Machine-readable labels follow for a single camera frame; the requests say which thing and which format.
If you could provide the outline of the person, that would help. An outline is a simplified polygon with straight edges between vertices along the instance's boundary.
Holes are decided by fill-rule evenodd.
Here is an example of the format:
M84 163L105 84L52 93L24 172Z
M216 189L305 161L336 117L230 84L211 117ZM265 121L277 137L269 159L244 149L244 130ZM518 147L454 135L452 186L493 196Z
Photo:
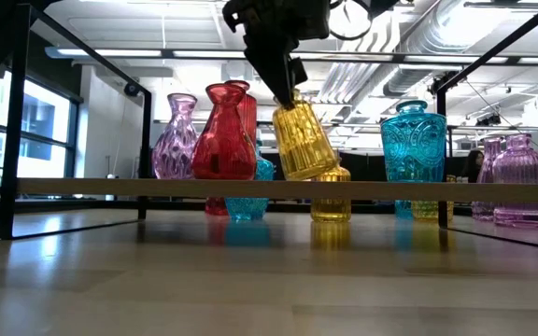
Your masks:
M484 154L480 150L472 150L467 156L462 170L462 177L466 177L469 183L475 183L478 179Z

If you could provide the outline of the tall yellow ribbed glass vase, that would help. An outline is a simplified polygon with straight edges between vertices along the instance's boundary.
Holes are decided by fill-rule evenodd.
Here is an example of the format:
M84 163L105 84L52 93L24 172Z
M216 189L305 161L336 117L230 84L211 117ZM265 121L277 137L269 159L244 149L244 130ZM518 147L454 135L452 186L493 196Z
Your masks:
M293 90L293 107L279 105L273 114L277 149L286 180L300 181L326 173L337 164L330 141L312 105Z

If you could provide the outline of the tall purple faceted glass vase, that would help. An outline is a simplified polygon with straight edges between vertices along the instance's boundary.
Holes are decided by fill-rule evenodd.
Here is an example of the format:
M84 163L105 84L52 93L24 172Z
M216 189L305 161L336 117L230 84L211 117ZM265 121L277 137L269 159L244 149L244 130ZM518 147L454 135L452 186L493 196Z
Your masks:
M493 183L493 163L502 151L501 137L488 137L484 139L484 159L476 179L477 184ZM472 217L479 221L492 221L495 203L475 201L472 202Z

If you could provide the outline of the purple dimpled flared glass vase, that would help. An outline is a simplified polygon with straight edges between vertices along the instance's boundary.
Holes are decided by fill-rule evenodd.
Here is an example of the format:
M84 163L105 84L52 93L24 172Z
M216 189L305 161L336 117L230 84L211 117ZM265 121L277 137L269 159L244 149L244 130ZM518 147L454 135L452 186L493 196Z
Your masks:
M191 114L197 99L187 93L167 96L171 118L151 153L153 171L158 179L192 179L191 160L197 133Z

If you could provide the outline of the large blue embossed glass vase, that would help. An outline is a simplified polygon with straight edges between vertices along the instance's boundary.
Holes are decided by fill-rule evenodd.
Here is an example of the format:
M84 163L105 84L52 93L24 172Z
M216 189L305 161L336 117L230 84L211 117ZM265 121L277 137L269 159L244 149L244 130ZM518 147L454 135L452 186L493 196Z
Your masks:
M446 118L412 100L396 105L398 115L383 121L380 133L389 182L441 182L444 176Z

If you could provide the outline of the wide purple ribbed glass jar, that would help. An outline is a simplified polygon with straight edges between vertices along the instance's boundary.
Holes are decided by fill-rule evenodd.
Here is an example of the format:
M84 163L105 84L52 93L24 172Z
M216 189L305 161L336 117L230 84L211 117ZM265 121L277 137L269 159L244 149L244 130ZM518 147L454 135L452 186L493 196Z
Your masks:
M538 151L529 133L505 137L506 150L493 162L493 181L500 184L538 185ZM498 226L538 229L538 203L497 203L493 221Z

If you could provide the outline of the large window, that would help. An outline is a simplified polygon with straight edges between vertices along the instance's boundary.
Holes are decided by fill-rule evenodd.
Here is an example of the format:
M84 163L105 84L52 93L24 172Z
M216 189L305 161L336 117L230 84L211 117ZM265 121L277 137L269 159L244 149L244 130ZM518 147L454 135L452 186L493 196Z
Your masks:
M0 78L0 184L3 176L11 74ZM70 177L75 168L77 105L27 79L23 86L18 177Z

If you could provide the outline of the small yellow checkered glass vase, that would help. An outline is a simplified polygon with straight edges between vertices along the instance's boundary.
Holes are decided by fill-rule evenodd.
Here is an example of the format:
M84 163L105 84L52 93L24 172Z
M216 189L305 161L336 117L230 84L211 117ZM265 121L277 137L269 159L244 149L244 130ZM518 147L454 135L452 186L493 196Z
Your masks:
M332 170L318 175L313 182L350 182L349 170L337 164ZM351 219L350 199L312 199L310 215L317 222L349 222Z

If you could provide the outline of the yellow honeycomb glass vase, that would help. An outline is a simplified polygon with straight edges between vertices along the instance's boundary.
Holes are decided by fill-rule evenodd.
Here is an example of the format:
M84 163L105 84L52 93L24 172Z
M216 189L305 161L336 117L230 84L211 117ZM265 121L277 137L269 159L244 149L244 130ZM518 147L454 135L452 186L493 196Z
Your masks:
M454 175L447 175L446 182L456 183ZM411 209L413 219L421 221L437 221L439 217L438 202L435 201L412 201ZM446 202L447 221L452 221L454 214L454 202Z

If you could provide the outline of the red flared cone glass vase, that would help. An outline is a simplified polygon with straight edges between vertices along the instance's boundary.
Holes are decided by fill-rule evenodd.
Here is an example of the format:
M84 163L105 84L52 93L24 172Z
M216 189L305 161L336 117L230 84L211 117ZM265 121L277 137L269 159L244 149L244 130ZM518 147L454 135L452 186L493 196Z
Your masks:
M227 83L212 84L205 90L213 108L193 151L194 177L252 180L256 154L237 109L245 90Z

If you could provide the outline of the red ribbed cylinder glass vase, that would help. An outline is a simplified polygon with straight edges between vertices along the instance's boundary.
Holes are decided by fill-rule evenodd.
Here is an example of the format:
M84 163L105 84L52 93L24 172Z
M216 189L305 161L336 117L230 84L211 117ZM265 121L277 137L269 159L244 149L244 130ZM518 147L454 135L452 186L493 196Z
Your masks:
M244 80L228 80L226 84L235 85L242 88L246 93L242 101L238 104L237 110L243 128L253 146L256 145L257 132L257 100L248 94L250 85Z

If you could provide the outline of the blue square patterned glass vase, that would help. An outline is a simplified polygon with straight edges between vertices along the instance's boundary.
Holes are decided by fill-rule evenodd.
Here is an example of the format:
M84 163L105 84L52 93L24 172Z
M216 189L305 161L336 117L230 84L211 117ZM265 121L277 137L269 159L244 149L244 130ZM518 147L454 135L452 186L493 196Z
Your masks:
M272 181L275 166L261 155L262 141L256 140L256 174L254 179ZM226 198L226 208L231 220L260 220L269 204L268 198Z

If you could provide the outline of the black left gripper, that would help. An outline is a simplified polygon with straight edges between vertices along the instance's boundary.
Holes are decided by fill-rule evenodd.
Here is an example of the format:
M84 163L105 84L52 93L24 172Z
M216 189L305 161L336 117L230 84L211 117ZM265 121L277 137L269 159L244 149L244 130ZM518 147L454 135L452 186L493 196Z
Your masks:
M307 74L290 52L301 40L329 35L330 0L229 0L222 15L233 33L244 26L247 60L278 102L293 108L294 86Z

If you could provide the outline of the wooden shelf with black frame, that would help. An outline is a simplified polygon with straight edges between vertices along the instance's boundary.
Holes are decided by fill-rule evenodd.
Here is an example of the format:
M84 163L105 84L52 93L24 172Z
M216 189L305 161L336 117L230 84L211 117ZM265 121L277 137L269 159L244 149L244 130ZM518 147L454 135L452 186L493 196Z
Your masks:
M120 70L56 20L25 2L17 5L11 91L9 100L7 143L0 201L0 240L14 239L13 225L16 197L20 192L33 194L114 194L136 196L138 217L145 219L150 196L191 197L267 197L334 198L350 200L420 200L438 203L438 225L447 227L446 204L449 201L491 201L504 203L538 203L538 185L526 184L453 184L391 182L302 182L248 180L162 180L148 177L149 168L140 166L138 179L104 178L19 178L17 165L21 140L21 110L27 69L28 39L31 23L39 19L72 41L114 73Z

